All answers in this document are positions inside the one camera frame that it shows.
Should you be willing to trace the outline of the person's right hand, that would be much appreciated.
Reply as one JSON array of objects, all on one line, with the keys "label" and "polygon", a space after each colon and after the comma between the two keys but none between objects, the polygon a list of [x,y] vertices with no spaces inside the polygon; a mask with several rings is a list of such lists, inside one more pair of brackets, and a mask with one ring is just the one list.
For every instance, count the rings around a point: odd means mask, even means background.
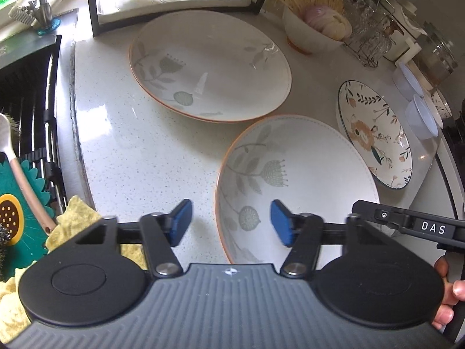
[{"label": "person's right hand", "polygon": [[434,268],[441,276],[445,287],[441,305],[432,323],[432,326],[440,330],[452,321],[454,317],[453,307],[458,302],[464,301],[464,281],[456,280],[453,283],[448,281],[448,262],[445,256],[437,259]]}]

